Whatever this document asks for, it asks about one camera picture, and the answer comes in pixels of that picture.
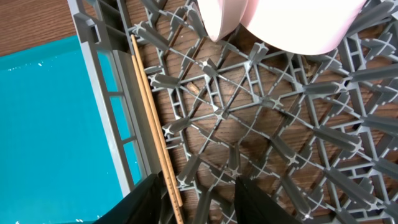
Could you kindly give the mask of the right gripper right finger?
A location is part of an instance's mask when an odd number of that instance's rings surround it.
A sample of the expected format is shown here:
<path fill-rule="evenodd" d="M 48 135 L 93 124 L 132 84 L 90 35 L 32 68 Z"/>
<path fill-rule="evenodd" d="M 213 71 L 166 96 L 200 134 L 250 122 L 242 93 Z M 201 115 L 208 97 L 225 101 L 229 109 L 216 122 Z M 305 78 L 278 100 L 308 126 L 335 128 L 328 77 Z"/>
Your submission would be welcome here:
<path fill-rule="evenodd" d="M 245 176 L 236 178 L 234 208 L 238 224 L 301 224 Z"/>

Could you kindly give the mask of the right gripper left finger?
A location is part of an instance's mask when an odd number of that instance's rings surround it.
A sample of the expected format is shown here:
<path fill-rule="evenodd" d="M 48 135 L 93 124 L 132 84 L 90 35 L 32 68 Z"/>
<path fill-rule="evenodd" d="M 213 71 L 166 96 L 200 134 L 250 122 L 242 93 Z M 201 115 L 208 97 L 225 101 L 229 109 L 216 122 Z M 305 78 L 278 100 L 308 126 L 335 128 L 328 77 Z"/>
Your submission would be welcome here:
<path fill-rule="evenodd" d="M 161 184 L 157 174 L 149 175 L 94 224 L 157 224 L 162 204 Z"/>

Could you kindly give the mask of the wooden chopstick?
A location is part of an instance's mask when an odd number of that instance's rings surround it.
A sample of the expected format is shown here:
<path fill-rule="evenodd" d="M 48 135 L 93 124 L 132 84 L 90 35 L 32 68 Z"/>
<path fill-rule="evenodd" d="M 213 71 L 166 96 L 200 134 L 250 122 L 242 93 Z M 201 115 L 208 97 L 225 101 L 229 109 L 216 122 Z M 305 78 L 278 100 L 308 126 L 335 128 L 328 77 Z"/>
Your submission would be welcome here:
<path fill-rule="evenodd" d="M 160 136 L 159 136 L 158 125 L 156 123 L 155 115 L 154 115 L 154 109 L 153 109 L 154 102 L 153 102 L 153 99 L 150 98 L 152 95 L 150 93 L 149 84 L 147 82 L 147 76 L 144 72 L 144 66 L 142 63 L 142 59 L 141 59 L 141 56 L 139 53 L 139 48 L 137 46 L 137 41 L 136 41 L 134 34 L 131 34 L 131 40 L 132 40 L 132 47 L 134 49 L 134 56 L 136 58 L 136 62 L 137 62 L 138 69 L 139 69 L 139 78 L 141 79 L 142 87 L 144 90 L 144 93 L 143 93 L 144 101 L 147 103 L 146 111 L 147 111 L 149 123 L 151 125 L 151 132 L 152 132 L 152 135 L 154 138 L 157 154 L 158 154 L 158 157 L 160 160 L 160 164 L 162 166 L 162 172 L 165 177 L 166 184 L 170 186 L 172 201 L 174 204 L 176 204 L 177 208 L 180 208 L 182 206 L 182 199 L 180 198 L 180 196 L 177 195 L 177 186 L 175 184 L 175 181 L 172 179 L 170 169 L 169 169 L 170 165 L 169 165 L 167 159 L 165 158 L 164 148 L 163 148 Z"/>
<path fill-rule="evenodd" d="M 175 219 L 176 219 L 178 224 L 183 224 L 183 217 L 182 217 L 182 213 L 180 211 L 180 207 L 179 207 L 179 204 L 178 204 L 177 194 L 175 192 L 174 184 L 172 182 L 172 178 L 171 178 L 171 175 L 170 175 L 170 172 L 169 172 L 169 168 L 168 168 L 166 160 L 165 160 L 162 143 L 161 143 L 160 138 L 159 138 L 159 134 L 158 134 L 158 131 L 157 131 L 157 126 L 156 126 L 155 120 L 154 120 L 154 115 L 153 115 L 151 107 L 150 107 L 150 101 L 148 99 L 146 88 L 144 86 L 144 82 L 143 82 L 143 79 L 142 79 L 142 76 L 141 76 L 141 71 L 140 71 L 140 69 L 138 67 L 138 62 L 137 62 L 136 56 L 135 55 L 131 55 L 131 58 L 132 58 L 132 62 L 133 62 L 133 65 L 134 65 L 134 70 L 135 70 L 135 73 L 136 73 L 137 82 L 138 82 L 138 85 L 139 85 L 139 91 L 140 91 L 141 96 L 142 96 L 142 101 L 144 103 L 144 108 L 145 108 L 147 119 L 148 119 L 148 122 L 149 122 L 150 132 L 151 132 L 152 138 L 154 140 L 155 150 L 156 150 L 156 153 L 157 153 L 157 157 L 159 158 L 159 161 L 160 161 L 160 166 L 161 166 L 162 173 L 163 173 L 163 176 L 164 176 L 165 184 L 166 184 L 166 187 L 167 187 L 167 191 L 169 193 L 169 197 L 170 197 L 170 201 L 171 201 L 171 204 L 172 204 L 172 208 L 174 210 Z"/>

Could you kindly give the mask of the pink plate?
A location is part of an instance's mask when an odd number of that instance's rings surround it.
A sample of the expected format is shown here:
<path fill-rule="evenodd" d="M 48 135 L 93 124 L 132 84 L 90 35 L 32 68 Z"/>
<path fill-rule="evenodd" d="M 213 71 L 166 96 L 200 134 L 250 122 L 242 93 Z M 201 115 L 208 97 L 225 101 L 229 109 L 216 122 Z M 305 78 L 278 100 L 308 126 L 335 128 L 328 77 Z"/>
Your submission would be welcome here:
<path fill-rule="evenodd" d="M 205 30 L 213 42 L 221 40 L 239 25 L 248 0 L 198 0 Z"/>

